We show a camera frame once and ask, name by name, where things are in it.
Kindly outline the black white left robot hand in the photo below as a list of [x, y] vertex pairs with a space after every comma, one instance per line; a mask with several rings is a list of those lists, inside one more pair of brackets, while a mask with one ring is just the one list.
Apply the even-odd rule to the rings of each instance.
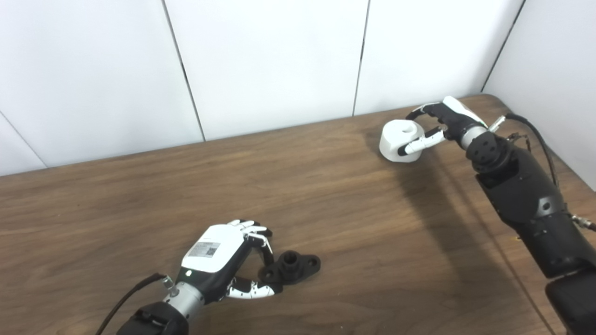
[[274, 263], [270, 237], [270, 229], [255, 221], [235, 219], [211, 225], [183, 257], [176, 283], [198, 290], [204, 305], [226, 297], [247, 300], [281, 294], [283, 285], [237, 276], [253, 249], [259, 250], [264, 265]]

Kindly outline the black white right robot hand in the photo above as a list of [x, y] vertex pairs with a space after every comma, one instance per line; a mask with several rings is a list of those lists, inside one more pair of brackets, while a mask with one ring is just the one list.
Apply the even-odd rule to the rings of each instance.
[[455, 141], [466, 150], [476, 137], [489, 131], [486, 123], [477, 114], [454, 97], [445, 97], [441, 102], [421, 105], [405, 119], [413, 121], [425, 114], [438, 119], [440, 125], [399, 147], [397, 150], [399, 156], [423, 151], [445, 140]]

